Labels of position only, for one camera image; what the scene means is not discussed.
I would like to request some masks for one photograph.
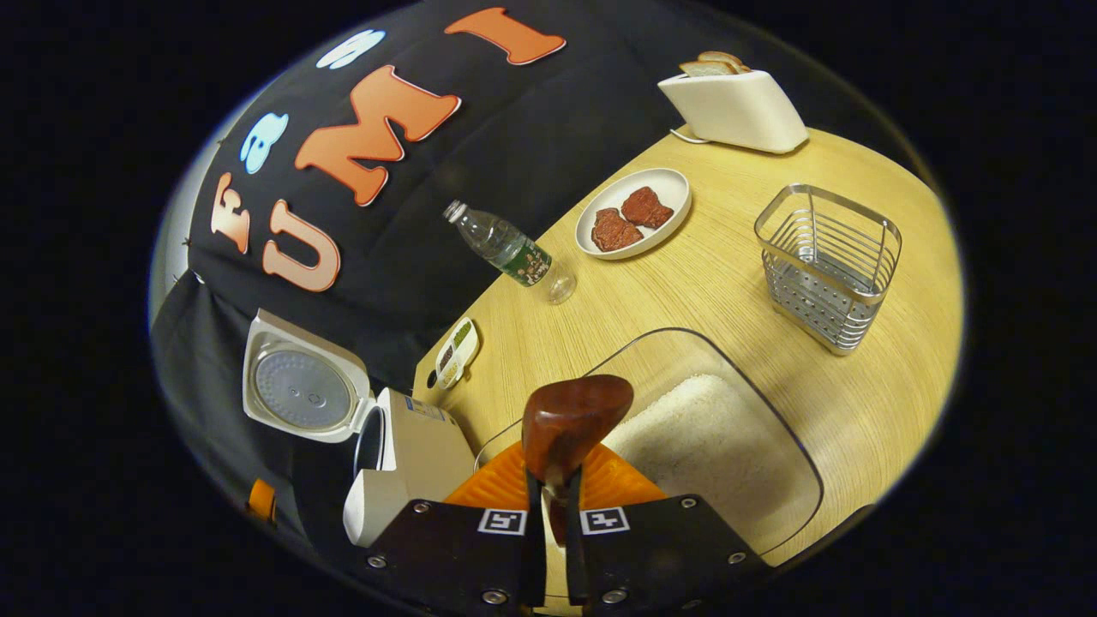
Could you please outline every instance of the water bottle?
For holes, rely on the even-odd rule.
[[[454,200],[442,213],[477,255],[524,287],[559,304],[575,291],[575,276],[563,263],[502,218]]]

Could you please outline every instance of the small plate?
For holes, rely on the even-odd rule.
[[[596,213],[607,207],[615,207],[620,211],[624,200],[642,187],[651,187],[655,194],[659,195],[659,203],[674,210],[675,213],[658,229],[637,225],[636,228],[644,236],[644,239],[637,243],[617,250],[603,251],[599,249],[595,240],[590,239],[590,232],[595,228]],[[579,222],[575,225],[575,243],[584,253],[599,259],[624,259],[638,255],[667,239],[686,220],[686,213],[689,212],[692,202],[689,180],[678,171],[674,169],[637,171],[606,187],[602,192],[590,200],[587,209],[579,215]]]

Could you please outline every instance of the table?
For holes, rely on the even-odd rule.
[[[521,417],[538,386],[584,374],[646,332],[694,329],[758,386],[818,468],[825,490],[818,512],[767,561],[777,565],[810,547],[859,507],[878,502],[923,448],[958,368],[964,293],[959,250],[939,198],[863,146],[822,131],[808,134],[785,155],[689,144],[672,135],[660,139],[536,239],[575,269],[574,295],[548,305],[500,277],[463,315],[483,339],[467,378],[449,391],[427,388],[443,338],[418,363],[412,395],[450,410],[476,451]],[[583,254],[574,238],[584,207],[615,180],[656,167],[677,169],[690,181],[693,205],[682,225],[657,248],[625,260]],[[793,182],[864,204],[903,234],[889,294],[849,357],[829,354],[770,306],[753,226]],[[510,442],[493,442],[486,455]],[[558,568],[551,560],[552,595],[566,590]],[[548,608],[569,613],[565,606],[554,602]]]

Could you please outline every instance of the steak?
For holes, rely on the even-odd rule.
[[[644,239],[635,225],[621,218],[615,207],[607,207],[595,213],[595,228],[590,239],[603,251],[617,250]]]
[[[659,195],[651,187],[641,187],[624,200],[621,213],[633,225],[659,228],[675,211],[659,203]]]

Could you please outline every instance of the metal basket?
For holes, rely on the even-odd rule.
[[[852,354],[895,274],[903,237],[841,195],[789,184],[755,221],[774,308],[833,354]]]

